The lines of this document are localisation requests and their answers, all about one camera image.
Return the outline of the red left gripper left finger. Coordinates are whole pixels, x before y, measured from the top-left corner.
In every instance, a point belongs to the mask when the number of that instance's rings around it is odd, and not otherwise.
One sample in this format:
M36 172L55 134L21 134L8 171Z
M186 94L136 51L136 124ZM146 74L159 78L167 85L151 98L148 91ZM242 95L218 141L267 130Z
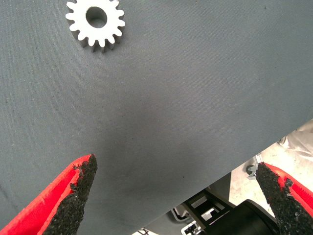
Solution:
M68 165L1 231L2 235L75 235L97 171L93 154Z

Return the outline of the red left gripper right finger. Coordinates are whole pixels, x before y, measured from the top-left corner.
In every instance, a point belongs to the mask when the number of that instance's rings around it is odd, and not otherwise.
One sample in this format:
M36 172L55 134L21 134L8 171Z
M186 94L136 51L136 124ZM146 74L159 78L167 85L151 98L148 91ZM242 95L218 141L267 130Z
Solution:
M281 235L313 233L313 192L282 169L261 162L256 180L270 205Z

